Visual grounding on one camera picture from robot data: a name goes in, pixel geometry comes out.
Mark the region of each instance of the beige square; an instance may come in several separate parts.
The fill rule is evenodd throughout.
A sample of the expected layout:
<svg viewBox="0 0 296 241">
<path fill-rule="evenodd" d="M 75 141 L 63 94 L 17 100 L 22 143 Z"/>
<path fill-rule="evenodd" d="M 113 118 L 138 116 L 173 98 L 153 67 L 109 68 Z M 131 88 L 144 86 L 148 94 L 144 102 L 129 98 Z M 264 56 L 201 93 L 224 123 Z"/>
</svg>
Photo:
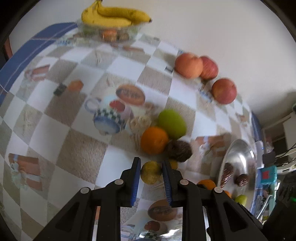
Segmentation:
<svg viewBox="0 0 296 241">
<path fill-rule="evenodd" d="M 230 119 L 230 125 L 231 125 L 231 134 L 236 137 L 236 139 L 241 139 L 242 133 L 239 124 L 233 120 L 232 118 Z"/>
<path fill-rule="evenodd" d="M 5 223 L 7 224 L 7 227 L 9 228 L 9 230 L 15 236 L 16 240 L 20 241 L 22 230 L 14 223 L 14 221 L 11 220 L 11 218 L 5 211 L 3 211 L 2 217 Z"/>
<path fill-rule="evenodd" d="M 153 45 L 155 47 L 157 47 L 160 43 L 160 39 L 156 38 L 156 37 L 151 37 L 148 35 L 143 34 L 142 37 L 139 39 L 142 42 L 148 43 L 150 45 Z"/>
<path fill-rule="evenodd" d="M 69 46 L 58 46 L 56 49 L 51 51 L 47 56 L 60 58 L 62 55 L 64 55 L 66 52 L 68 52 L 71 49 L 72 47 L 69 47 Z"/>
<path fill-rule="evenodd" d="M 71 129 L 60 151 L 57 166 L 95 184 L 108 145 Z"/>
<path fill-rule="evenodd" d="M 48 190 L 49 190 L 49 185 L 52 180 L 52 175 L 54 172 L 55 165 L 43 158 L 41 155 L 39 155 L 37 152 L 35 152 L 32 148 L 28 148 L 27 151 L 27 156 L 29 157 L 36 157 L 39 159 L 39 167 L 40 167 L 40 177 L 41 177 L 41 182 L 42 182 L 42 191 L 33 189 L 32 190 L 36 193 L 38 193 L 41 197 L 44 199 L 47 199 L 48 197 Z"/>
<path fill-rule="evenodd" d="M 93 97 L 103 97 L 107 88 L 117 87 L 122 84 L 133 84 L 134 82 L 123 77 L 119 77 L 113 74 L 105 73 L 102 78 L 97 82 L 96 86 L 91 92 Z"/>
<path fill-rule="evenodd" d="M 161 58 L 162 60 L 167 62 L 171 67 L 175 66 L 175 61 L 176 61 L 175 55 L 165 53 L 165 52 L 161 51 L 160 49 L 156 49 L 155 52 L 153 53 L 153 56 L 157 57 L 157 58 Z"/>
<path fill-rule="evenodd" d="M 250 112 L 244 106 L 242 107 L 242 114 L 245 116 L 248 122 L 250 122 Z"/>
<path fill-rule="evenodd" d="M 60 211 L 59 208 L 47 202 L 47 222 L 53 219 L 53 217 Z"/>
<path fill-rule="evenodd" d="M 42 113 L 39 110 L 26 104 L 17 119 L 13 131 L 26 144 L 29 144 L 41 116 Z"/>
<path fill-rule="evenodd" d="M 43 226 L 32 219 L 23 209 L 20 209 L 22 230 L 32 239 L 43 229 Z"/>
<path fill-rule="evenodd" d="M 172 77 L 146 66 L 138 79 L 138 83 L 168 95 L 172 84 Z"/>
<path fill-rule="evenodd" d="M 202 97 L 200 93 L 197 95 L 197 110 L 209 117 L 211 120 L 216 121 L 216 114 L 213 102 L 210 103 L 207 99 Z"/>
<path fill-rule="evenodd" d="M 120 208 L 120 224 L 124 224 L 129 220 L 137 211 L 140 199 L 137 198 L 132 207 L 121 207 Z"/>
<path fill-rule="evenodd" d="M 4 115 L 5 115 L 6 111 L 7 111 L 13 97 L 14 97 L 14 95 L 12 93 L 8 92 L 6 94 L 6 97 L 5 97 L 4 101 L 3 101 L 3 103 L 0 105 L 0 116 L 2 118 L 4 117 Z"/>
<path fill-rule="evenodd" d="M 4 121 L 2 121 L 2 124 L 0 125 L 0 155 L 3 158 L 5 157 L 6 148 L 10 140 L 11 133 L 12 130 Z"/>
<path fill-rule="evenodd" d="M 186 135 L 191 136 L 195 121 L 195 110 L 171 97 L 168 98 L 165 109 L 173 109 L 183 117 L 187 125 Z"/>
<path fill-rule="evenodd" d="M 66 89 L 60 96 L 53 96 L 44 113 L 71 126 L 85 98 L 84 93 L 71 92 Z"/>
<path fill-rule="evenodd" d="M 94 50 L 89 55 L 87 55 L 81 63 L 91 67 L 107 69 L 110 64 L 112 64 L 112 62 L 116 59 L 116 57 L 117 56 L 111 53 Z"/>
<path fill-rule="evenodd" d="M 121 55 L 143 64 L 147 64 L 149 59 L 151 58 L 151 56 L 148 54 L 136 51 L 122 51 Z"/>
<path fill-rule="evenodd" d="M 4 162 L 3 188 L 9 196 L 20 205 L 20 189 L 12 181 L 11 168 L 6 162 Z"/>
<path fill-rule="evenodd" d="M 47 73 L 47 79 L 61 84 L 73 71 L 77 63 L 59 59 Z"/>
</svg>

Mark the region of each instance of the green fruit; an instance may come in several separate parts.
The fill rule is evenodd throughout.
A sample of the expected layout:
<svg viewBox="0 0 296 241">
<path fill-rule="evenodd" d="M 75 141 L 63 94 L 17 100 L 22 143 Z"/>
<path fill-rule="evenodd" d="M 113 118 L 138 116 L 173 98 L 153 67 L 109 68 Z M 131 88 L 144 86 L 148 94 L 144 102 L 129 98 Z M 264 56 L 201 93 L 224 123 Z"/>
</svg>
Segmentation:
<svg viewBox="0 0 296 241">
<path fill-rule="evenodd" d="M 184 136 L 187 126 L 184 119 L 174 110 L 163 110 L 158 116 L 158 124 L 164 129 L 171 139 L 179 139 Z"/>
<path fill-rule="evenodd" d="M 247 196 L 246 195 L 239 195 L 235 198 L 235 202 L 238 202 L 245 207 L 247 204 Z"/>
<path fill-rule="evenodd" d="M 162 174 L 161 166 L 156 161 L 146 162 L 141 169 L 141 179 L 144 183 L 156 183 Z"/>
</svg>

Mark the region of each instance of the cable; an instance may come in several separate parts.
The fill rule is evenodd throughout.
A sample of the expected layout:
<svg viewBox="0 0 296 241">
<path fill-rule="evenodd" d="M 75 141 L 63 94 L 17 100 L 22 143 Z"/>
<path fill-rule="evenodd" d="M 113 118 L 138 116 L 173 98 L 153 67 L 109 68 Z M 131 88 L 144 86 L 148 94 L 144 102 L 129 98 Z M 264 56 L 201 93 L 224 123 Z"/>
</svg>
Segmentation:
<svg viewBox="0 0 296 241">
<path fill-rule="evenodd" d="M 296 147 L 294 147 L 296 145 L 296 143 L 289 149 L 287 150 L 284 154 L 282 154 L 281 156 L 279 156 L 277 159 L 282 158 L 284 155 L 286 155 L 290 150 L 295 149 Z"/>
</svg>

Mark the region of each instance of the red apple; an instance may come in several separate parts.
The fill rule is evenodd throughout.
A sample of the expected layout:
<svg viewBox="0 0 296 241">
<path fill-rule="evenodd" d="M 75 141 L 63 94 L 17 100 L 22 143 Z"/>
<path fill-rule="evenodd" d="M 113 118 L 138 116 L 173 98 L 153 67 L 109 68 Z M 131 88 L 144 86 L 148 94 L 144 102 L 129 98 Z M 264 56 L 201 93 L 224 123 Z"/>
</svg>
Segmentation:
<svg viewBox="0 0 296 241">
<path fill-rule="evenodd" d="M 199 77 L 202 69 L 202 59 L 192 53 L 183 53 L 176 58 L 175 70 L 187 79 Z"/>
<path fill-rule="evenodd" d="M 212 95 L 220 104 L 230 104 L 237 96 L 237 88 L 230 79 L 222 78 L 213 84 Z"/>
<path fill-rule="evenodd" d="M 200 77 L 204 80 L 216 78 L 219 72 L 218 65 L 208 56 L 201 56 L 200 58 L 203 62 L 203 70 Z"/>
</svg>

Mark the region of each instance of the screw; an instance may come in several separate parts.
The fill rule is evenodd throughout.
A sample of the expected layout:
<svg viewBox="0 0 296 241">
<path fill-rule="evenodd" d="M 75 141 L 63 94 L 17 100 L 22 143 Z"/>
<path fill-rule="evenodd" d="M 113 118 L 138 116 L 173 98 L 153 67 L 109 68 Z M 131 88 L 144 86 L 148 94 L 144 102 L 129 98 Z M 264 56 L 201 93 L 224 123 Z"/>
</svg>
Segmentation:
<svg viewBox="0 0 296 241">
<path fill-rule="evenodd" d="M 223 192 L 223 189 L 220 188 L 220 187 L 215 187 L 215 188 L 214 188 L 214 191 L 215 191 L 216 193 L 222 193 L 222 192 Z"/>
<path fill-rule="evenodd" d="M 116 185 L 121 185 L 121 184 L 124 183 L 124 181 L 123 181 L 122 179 L 116 179 L 116 180 L 114 181 L 114 183 L 115 183 Z"/>
<path fill-rule="evenodd" d="M 80 192 L 82 194 L 87 194 L 89 192 L 89 188 L 82 188 L 82 189 L 80 189 Z"/>
<path fill-rule="evenodd" d="M 186 180 L 186 179 L 182 179 L 182 180 L 180 181 L 180 184 L 182 184 L 182 185 L 188 185 L 189 182 L 188 182 L 188 180 Z"/>
</svg>

